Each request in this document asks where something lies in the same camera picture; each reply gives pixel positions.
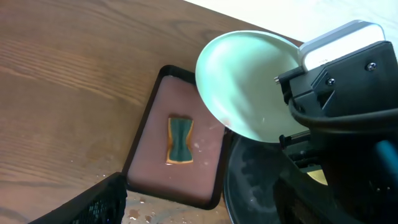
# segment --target sponge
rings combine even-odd
[[[167,138],[168,164],[186,164],[193,162],[190,141],[193,121],[183,118],[169,118]]]

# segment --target white bowl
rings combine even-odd
[[[279,142],[307,130],[284,103],[274,77],[298,67],[297,47],[277,35],[235,31],[212,40],[196,67],[199,94],[225,126],[247,138]]]

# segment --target rectangular tray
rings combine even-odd
[[[126,177],[127,177],[127,173],[129,172],[131,162],[136,153],[138,143],[141,139],[142,132],[146,125],[150,109],[152,108],[152,104],[155,100],[157,90],[159,89],[159,86],[160,86],[160,83],[161,83],[163,77],[168,76],[168,75],[180,78],[183,81],[186,81],[188,83],[196,85],[195,74],[192,72],[186,71],[182,68],[178,68],[173,65],[166,65],[160,69],[160,72],[155,81],[154,88],[152,90],[152,93],[150,94],[147,106],[145,108],[144,114],[142,115],[142,119],[139,124],[136,136],[132,142],[129,154],[128,154],[126,162],[124,163],[124,166],[123,166],[122,174]],[[232,139],[232,135],[233,135],[233,132],[231,130],[229,130],[228,128],[225,128],[225,131],[226,131],[226,134],[224,135],[223,143],[221,146],[220,158],[218,161],[218,166],[217,166],[217,171],[216,171],[216,180],[215,180],[215,184],[214,184],[214,188],[213,188],[213,195],[211,196],[211,199],[207,204],[193,203],[189,200],[184,200],[184,198],[168,197],[167,195],[157,194],[156,192],[151,192],[149,190],[139,189],[133,185],[129,185],[128,183],[127,183],[127,190],[132,191],[132,192],[137,192],[140,194],[150,195],[153,197],[158,197],[158,198],[178,202],[178,203],[182,203],[185,205],[189,205],[189,206],[193,206],[193,207],[201,208],[201,209],[205,209],[205,210],[214,209],[220,202],[221,193],[223,191],[224,174],[225,174],[226,166],[228,165],[227,164],[228,151],[231,147],[231,139]]]

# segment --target black cable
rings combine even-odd
[[[382,129],[395,129],[398,126],[398,108],[332,118],[311,117],[297,111],[294,102],[290,99],[289,110],[297,122],[310,129],[322,129],[337,133],[373,132]]]

